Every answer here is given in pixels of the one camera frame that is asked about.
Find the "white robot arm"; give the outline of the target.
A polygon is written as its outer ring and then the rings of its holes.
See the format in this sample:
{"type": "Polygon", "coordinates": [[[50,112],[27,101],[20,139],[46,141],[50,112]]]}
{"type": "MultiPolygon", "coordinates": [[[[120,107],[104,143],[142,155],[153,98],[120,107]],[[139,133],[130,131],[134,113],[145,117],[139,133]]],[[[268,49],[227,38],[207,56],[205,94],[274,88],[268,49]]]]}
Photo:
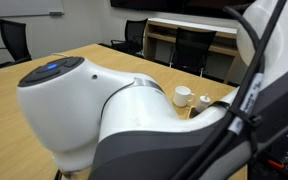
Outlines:
{"type": "Polygon", "coordinates": [[[288,0],[227,8],[249,68],[239,88],[182,120],[154,78],[67,57],[17,86],[60,172],[88,180],[224,180],[288,133],[288,0]]]}

